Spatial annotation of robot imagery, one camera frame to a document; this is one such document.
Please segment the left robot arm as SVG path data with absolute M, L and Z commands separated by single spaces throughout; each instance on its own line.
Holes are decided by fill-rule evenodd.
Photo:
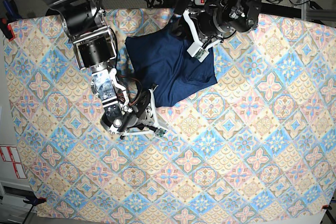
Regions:
M 202 62 L 209 50 L 236 33 L 258 26 L 263 0 L 192 0 L 183 13 L 192 44 L 189 55 Z M 280 3 L 282 0 L 267 0 Z

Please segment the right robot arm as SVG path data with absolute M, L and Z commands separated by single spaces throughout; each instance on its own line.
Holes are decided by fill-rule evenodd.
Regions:
M 101 125 L 121 138 L 150 133 L 162 138 L 167 128 L 158 121 L 153 89 L 139 85 L 130 100 L 127 88 L 119 81 L 117 37 L 105 20 L 103 0 L 43 1 L 60 14 L 78 68 L 92 72 L 92 93 L 104 109 Z

